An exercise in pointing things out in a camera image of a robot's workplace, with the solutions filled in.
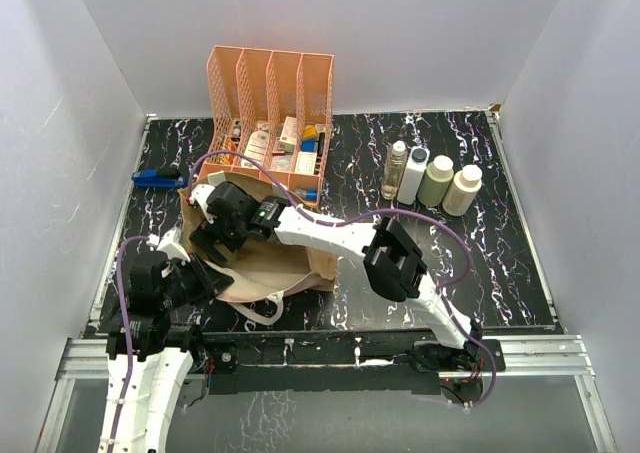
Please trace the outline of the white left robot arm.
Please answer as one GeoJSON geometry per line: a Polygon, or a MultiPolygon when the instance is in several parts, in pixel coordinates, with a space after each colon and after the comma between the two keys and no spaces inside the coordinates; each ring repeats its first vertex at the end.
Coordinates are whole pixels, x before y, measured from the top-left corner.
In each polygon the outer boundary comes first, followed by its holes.
{"type": "Polygon", "coordinates": [[[175,325],[171,314],[207,303],[233,283],[196,254],[170,259],[152,251],[131,265],[109,320],[109,384],[98,451],[165,451],[186,377],[196,372],[211,381],[218,358],[199,326],[175,325]]]}

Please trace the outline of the brown canvas tote bag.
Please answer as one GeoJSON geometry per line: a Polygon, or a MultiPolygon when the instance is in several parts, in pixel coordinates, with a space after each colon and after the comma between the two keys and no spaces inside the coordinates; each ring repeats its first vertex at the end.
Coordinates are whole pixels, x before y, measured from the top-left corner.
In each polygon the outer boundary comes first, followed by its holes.
{"type": "Polygon", "coordinates": [[[235,282],[216,299],[255,324],[270,326],[284,313],[284,299],[306,290],[332,291],[337,257],[305,246],[284,245],[270,229],[277,209],[287,204],[285,195],[272,183],[233,172],[216,172],[179,191],[182,216],[182,244],[188,253],[197,253],[211,267],[231,276],[235,282]],[[260,206],[253,221],[265,232],[264,241],[248,239],[235,253],[228,267],[221,267],[190,241],[190,234],[204,219],[187,199],[194,186],[217,186],[232,182],[255,198],[260,206]]]}

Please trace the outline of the clear bottle amber liquid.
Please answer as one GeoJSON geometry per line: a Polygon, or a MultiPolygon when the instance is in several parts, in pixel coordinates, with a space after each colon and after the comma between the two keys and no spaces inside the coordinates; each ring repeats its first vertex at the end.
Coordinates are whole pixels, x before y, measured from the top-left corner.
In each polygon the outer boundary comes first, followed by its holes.
{"type": "Polygon", "coordinates": [[[380,188],[381,195],[385,200],[391,201],[396,197],[406,166],[407,156],[407,146],[403,141],[398,140],[390,146],[380,188]]]}

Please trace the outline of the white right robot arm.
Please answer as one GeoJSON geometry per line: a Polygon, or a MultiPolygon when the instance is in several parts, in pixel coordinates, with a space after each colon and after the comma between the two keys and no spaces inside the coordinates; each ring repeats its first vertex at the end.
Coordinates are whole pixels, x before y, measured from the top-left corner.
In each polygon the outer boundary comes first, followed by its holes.
{"type": "Polygon", "coordinates": [[[202,216],[191,242],[216,266],[230,267],[234,254],[250,240],[274,240],[342,257],[363,267],[378,296],[410,302],[422,311],[453,367],[466,370],[480,360],[477,327],[435,285],[421,249],[396,220],[397,210],[377,211],[377,222],[369,214],[340,221],[306,209],[283,186],[257,199],[229,180],[199,184],[187,191],[185,200],[202,216]]]}

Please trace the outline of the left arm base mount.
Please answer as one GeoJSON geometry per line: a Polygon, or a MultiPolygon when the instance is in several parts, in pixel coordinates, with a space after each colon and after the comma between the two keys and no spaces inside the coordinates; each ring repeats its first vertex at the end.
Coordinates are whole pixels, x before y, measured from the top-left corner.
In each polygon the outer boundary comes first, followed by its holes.
{"type": "Polygon", "coordinates": [[[232,374],[238,366],[238,350],[230,342],[197,343],[191,350],[193,364],[190,373],[211,376],[232,374]]]}

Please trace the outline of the green bottle beige cap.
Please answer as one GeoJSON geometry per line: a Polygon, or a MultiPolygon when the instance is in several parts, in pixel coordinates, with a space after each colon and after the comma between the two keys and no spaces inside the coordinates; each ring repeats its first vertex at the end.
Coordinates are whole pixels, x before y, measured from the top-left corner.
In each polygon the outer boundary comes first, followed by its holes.
{"type": "Polygon", "coordinates": [[[438,206],[453,177],[453,161],[445,155],[436,156],[425,169],[417,193],[419,202],[426,207],[438,206]]]}
{"type": "Polygon", "coordinates": [[[442,201],[443,210],[451,216],[464,215],[482,187],[482,170],[466,165],[458,171],[442,201]]]}

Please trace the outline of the white bottle dark grey cap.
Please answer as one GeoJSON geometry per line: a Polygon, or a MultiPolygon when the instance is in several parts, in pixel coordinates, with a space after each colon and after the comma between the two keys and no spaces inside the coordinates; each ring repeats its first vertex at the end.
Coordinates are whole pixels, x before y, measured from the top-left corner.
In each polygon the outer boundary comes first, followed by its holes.
{"type": "Polygon", "coordinates": [[[396,196],[398,203],[412,205],[422,182],[429,159],[429,151],[420,146],[414,146],[407,159],[400,187],[396,196]]]}

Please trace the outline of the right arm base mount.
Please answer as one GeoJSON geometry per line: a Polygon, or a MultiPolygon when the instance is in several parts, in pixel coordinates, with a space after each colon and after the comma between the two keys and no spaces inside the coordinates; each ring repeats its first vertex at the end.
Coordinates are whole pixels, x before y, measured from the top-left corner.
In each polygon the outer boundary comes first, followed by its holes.
{"type": "Polygon", "coordinates": [[[462,382],[478,380],[482,373],[506,370],[501,345],[489,341],[483,349],[467,342],[462,349],[445,347],[439,343],[418,341],[406,351],[410,364],[424,372],[458,374],[462,382]]]}

